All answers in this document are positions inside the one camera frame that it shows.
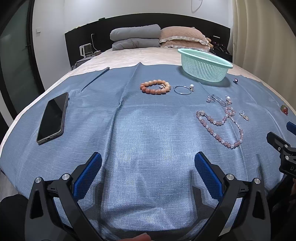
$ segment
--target pink pillow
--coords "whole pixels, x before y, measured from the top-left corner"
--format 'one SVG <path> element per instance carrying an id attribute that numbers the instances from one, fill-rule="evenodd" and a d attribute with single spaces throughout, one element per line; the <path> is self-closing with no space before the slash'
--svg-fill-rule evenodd
<path id="1" fill-rule="evenodd" d="M 166 47 L 166 48 L 184 48 L 184 49 L 195 49 L 195 50 L 200 50 L 203 52 L 209 52 L 210 51 L 210 46 L 208 44 L 203 45 L 200 42 L 191 42 L 191 41 L 186 41 L 186 40 L 170 40 L 161 43 L 161 47 Z"/>
<path id="2" fill-rule="evenodd" d="M 186 40 L 191 42 L 199 42 L 203 45 L 209 43 L 201 31 L 189 27 L 167 27 L 161 30 L 159 42 L 163 43 L 170 40 Z"/>

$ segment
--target mint green basket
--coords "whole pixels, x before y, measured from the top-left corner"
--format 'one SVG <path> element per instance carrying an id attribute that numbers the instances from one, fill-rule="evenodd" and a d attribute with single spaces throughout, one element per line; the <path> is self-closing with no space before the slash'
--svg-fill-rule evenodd
<path id="1" fill-rule="evenodd" d="M 178 49 L 184 71 L 210 82 L 221 81 L 233 65 L 216 55 L 194 49 Z"/>

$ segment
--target bed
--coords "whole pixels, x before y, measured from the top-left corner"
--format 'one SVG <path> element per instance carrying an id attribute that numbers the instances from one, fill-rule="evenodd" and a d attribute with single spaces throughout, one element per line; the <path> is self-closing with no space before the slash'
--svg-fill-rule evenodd
<path id="1" fill-rule="evenodd" d="M 173 90 L 147 95 L 139 85 L 150 78 L 170 79 L 172 86 L 194 83 L 195 91 L 188 96 Z M 65 90 L 70 95 L 65 132 L 38 146 L 41 113 L 49 99 Z M 208 93 L 232 98 L 235 119 L 245 133 L 240 147 L 224 147 L 198 122 L 197 110 L 209 110 L 215 118 L 224 112 L 218 103 L 206 102 Z M 288 116 L 280 111 L 282 104 L 289 107 Z M 242 108 L 249 122 L 238 115 Z M 177 49 L 108 50 L 67 73 L 17 116 L 1 143 L 0 166 L 28 198 L 37 176 L 52 180 L 71 173 L 98 151 L 103 168 L 78 203 L 105 239 L 148 232 L 153 240 L 190 240 L 217 205 L 194 168 L 194 155 L 203 151 L 237 179 L 259 177 L 268 192 L 283 175 L 266 134 L 273 131 L 293 145 L 296 137 L 286 130 L 288 121 L 296 123 L 294 109 L 238 66 L 213 84 L 184 73 Z M 230 122 L 219 131 L 228 139 L 237 135 Z M 58 200 L 56 205 L 69 224 Z M 240 200 L 225 228 L 233 223 L 239 205 Z"/>

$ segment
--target black headboard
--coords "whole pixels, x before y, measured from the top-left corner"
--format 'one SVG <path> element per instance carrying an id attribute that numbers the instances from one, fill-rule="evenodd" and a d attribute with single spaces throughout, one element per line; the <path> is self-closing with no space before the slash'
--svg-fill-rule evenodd
<path id="1" fill-rule="evenodd" d="M 71 66 L 73 66 L 76 61 L 82 59 L 79 46 L 91 43 L 91 34 L 94 34 L 94 47 L 104 52 L 112 48 L 113 41 L 110 40 L 110 33 L 113 29 L 140 27 L 151 24 L 158 24 L 161 29 L 170 26 L 195 27 L 208 38 L 212 36 L 220 37 L 219 42 L 224 46 L 228 45 L 230 38 L 230 28 L 208 20 L 185 15 L 170 13 L 137 13 L 103 18 L 65 33 Z"/>

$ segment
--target folded gray blanket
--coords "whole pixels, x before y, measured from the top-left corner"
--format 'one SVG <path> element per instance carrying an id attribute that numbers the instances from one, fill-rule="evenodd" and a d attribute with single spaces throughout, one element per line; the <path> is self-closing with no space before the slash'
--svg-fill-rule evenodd
<path id="1" fill-rule="evenodd" d="M 159 47 L 159 39 L 126 39 L 112 44 L 112 50 Z"/>
<path id="2" fill-rule="evenodd" d="M 159 39 L 161 34 L 158 24 L 132 27 L 132 28 L 117 28 L 111 31 L 110 39 L 113 41 L 119 41 L 124 39 Z"/>

